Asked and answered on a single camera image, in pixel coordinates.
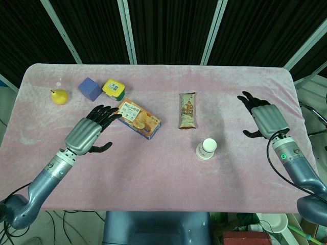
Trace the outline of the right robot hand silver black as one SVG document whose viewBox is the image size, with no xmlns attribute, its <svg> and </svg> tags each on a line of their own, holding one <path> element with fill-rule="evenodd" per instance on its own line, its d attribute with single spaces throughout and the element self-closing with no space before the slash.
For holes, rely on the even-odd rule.
<svg viewBox="0 0 327 245">
<path fill-rule="evenodd" d="M 237 98 L 244 104 L 258 128 L 255 132 L 243 130 L 245 136 L 270 139 L 276 133 L 287 134 L 290 131 L 289 125 L 276 105 L 253 97 L 247 91 L 243 91 L 242 94 Z"/>
</svg>

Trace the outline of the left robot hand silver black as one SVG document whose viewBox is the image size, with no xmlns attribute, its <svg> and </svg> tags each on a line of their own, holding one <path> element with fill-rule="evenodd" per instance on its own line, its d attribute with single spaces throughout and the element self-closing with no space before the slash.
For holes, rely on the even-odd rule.
<svg viewBox="0 0 327 245">
<path fill-rule="evenodd" d="M 102 153 L 108 150 L 113 145 L 112 142 L 103 146 L 95 146 L 94 143 L 114 120 L 122 117 L 118 110 L 118 107 L 104 105 L 94 107 L 67 135 L 65 138 L 66 148 L 78 156 L 86 153 Z"/>
</svg>

